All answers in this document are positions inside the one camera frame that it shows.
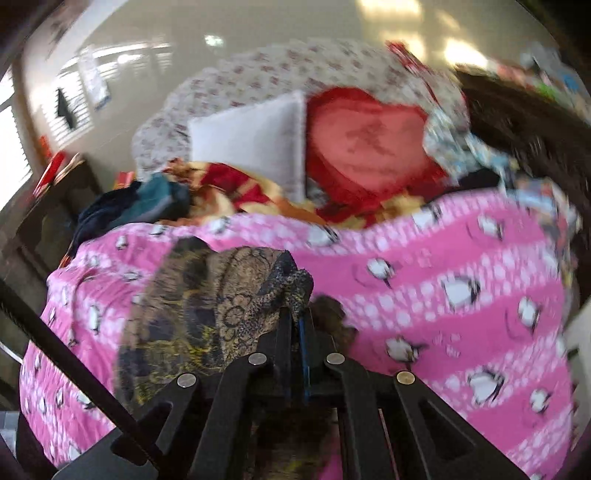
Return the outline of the dark floral patterned garment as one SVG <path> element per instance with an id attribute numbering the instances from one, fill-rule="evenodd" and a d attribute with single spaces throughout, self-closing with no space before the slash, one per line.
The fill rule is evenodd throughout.
<path id="1" fill-rule="evenodd" d="M 311 274 L 290 252 L 236 247 L 215 252 L 197 237 L 179 239 L 163 258 L 124 326 L 114 370 L 114 395 L 135 413 L 182 373 L 221 374 L 256 351 L 276 330 L 281 308 L 311 312 L 318 333 L 346 354 L 356 329 L 338 300 L 314 296 Z M 332 450 L 329 407 L 273 409 L 256 418 L 245 479 L 318 479 Z"/>

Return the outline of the dark blue teal clothes pile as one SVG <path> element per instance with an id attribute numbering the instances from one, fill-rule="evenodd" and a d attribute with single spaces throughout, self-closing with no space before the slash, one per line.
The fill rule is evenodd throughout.
<path id="1" fill-rule="evenodd" d="M 190 208 L 187 185 L 157 173 L 146 182 L 132 181 L 101 195 L 83 210 L 66 256 L 73 258 L 86 241 L 128 223 L 155 223 L 186 217 Z"/>

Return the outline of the pink penguin quilt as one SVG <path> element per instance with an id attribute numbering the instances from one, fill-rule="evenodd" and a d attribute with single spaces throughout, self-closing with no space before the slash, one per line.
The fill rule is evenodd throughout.
<path id="1" fill-rule="evenodd" d="M 565 292 L 554 243 L 529 208 L 480 190 L 362 231 L 263 214 L 118 227 L 49 276 L 42 313 L 113 394 L 131 308 L 184 237 L 215 252 L 290 252 L 311 294 L 338 300 L 358 332 L 347 356 L 372 372 L 411 371 L 529 477 L 561 469 L 572 435 Z"/>

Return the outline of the red yellow floral blanket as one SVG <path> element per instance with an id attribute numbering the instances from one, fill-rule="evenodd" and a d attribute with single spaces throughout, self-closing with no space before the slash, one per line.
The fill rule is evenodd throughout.
<path id="1" fill-rule="evenodd" d="M 189 191 L 185 217 L 167 220 L 167 225 L 201 226 L 242 213 L 283 216 L 322 226 L 362 230 L 397 217 L 416 213 L 424 205 L 421 197 L 396 195 L 366 212 L 353 214 L 339 206 L 335 212 L 315 207 L 310 200 L 293 203 L 272 180 L 221 163 L 185 162 L 175 158 L 163 170 L 170 181 Z"/>

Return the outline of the dark wooden side table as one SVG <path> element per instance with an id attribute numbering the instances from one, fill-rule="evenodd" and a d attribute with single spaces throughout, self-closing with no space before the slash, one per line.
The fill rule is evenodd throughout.
<path id="1" fill-rule="evenodd" d="M 78 216 L 102 193 L 90 163 L 77 154 L 38 197 L 25 186 L 1 210 L 1 279 L 37 295 L 65 256 Z"/>

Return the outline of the red heart-shaped cushion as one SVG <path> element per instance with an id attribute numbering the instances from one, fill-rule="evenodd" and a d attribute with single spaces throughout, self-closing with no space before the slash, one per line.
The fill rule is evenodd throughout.
<path id="1" fill-rule="evenodd" d="M 368 92 L 335 87 L 308 99 L 305 169 L 335 203 L 380 203 L 446 172 L 428 155 L 428 114 L 383 103 Z"/>

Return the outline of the blue white patterned cloth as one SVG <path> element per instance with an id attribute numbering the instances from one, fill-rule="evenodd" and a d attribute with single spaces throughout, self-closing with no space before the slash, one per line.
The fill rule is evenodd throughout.
<path id="1" fill-rule="evenodd" d="M 521 206 L 538 211 L 552 221 L 565 221 L 570 237 L 582 229 L 579 211 L 554 181 L 526 173 L 516 158 L 489 146 L 470 132 L 468 123 L 449 117 L 444 110 L 436 109 L 429 114 L 423 148 L 453 182 L 488 169 L 500 177 L 501 192 Z"/>

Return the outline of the red box on table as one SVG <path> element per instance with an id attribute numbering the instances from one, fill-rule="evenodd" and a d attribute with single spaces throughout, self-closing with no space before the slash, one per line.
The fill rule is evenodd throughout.
<path id="1" fill-rule="evenodd" d="M 39 197 L 45 188 L 49 187 L 55 180 L 62 163 L 66 160 L 67 155 L 63 150 L 59 150 L 49 161 L 46 169 L 41 175 L 38 183 L 33 190 L 33 196 Z"/>

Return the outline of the floral bedding pile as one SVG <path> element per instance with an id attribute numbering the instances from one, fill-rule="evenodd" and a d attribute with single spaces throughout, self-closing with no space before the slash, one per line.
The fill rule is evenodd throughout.
<path id="1" fill-rule="evenodd" d="M 469 125 L 465 97 L 453 74 L 413 65 L 413 56 L 358 40 L 310 39 L 271 44 L 221 59 L 185 79 L 134 133 L 136 176 L 147 179 L 175 157 L 187 158 L 187 122 L 228 108 L 301 90 L 315 95 L 335 86 L 362 89 L 384 103 L 440 108 Z"/>

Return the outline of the white square pillow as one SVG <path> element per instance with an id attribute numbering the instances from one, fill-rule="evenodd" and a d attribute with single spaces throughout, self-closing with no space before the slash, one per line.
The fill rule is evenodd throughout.
<path id="1" fill-rule="evenodd" d="M 288 200 L 305 199 L 307 102 L 300 90 L 187 122 L 190 159 L 266 177 Z"/>

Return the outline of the dark carved wooden headboard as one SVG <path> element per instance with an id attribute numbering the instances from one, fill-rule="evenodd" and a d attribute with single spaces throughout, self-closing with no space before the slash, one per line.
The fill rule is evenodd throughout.
<path id="1" fill-rule="evenodd" d="M 533 176 L 548 176 L 582 217 L 575 235 L 579 281 L 590 278 L 590 126 L 541 95 L 485 75 L 457 70 L 471 132 L 511 154 Z"/>

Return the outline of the clutter on headboard shelf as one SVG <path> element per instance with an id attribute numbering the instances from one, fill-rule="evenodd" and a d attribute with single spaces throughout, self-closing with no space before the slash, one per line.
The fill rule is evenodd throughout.
<path id="1" fill-rule="evenodd" d="M 579 74 L 562 61 L 555 48 L 535 42 L 520 54 L 518 63 L 489 58 L 487 70 L 499 79 L 536 92 L 580 116 L 590 115 L 590 93 Z"/>

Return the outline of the dark cloth hanging on wall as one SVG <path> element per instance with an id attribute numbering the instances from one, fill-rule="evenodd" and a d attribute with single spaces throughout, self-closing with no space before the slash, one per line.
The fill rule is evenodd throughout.
<path id="1" fill-rule="evenodd" d="M 57 89 L 57 107 L 56 115 L 62 118 L 70 130 L 76 129 L 75 116 L 70 109 L 69 103 L 61 88 Z"/>

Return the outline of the wall calendar poster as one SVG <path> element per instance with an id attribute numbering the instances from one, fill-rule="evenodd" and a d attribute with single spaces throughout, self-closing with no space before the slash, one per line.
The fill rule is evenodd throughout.
<path id="1" fill-rule="evenodd" d="M 80 51 L 78 69 L 90 103 L 95 110 L 100 110 L 111 99 L 111 96 L 90 48 L 86 47 Z"/>

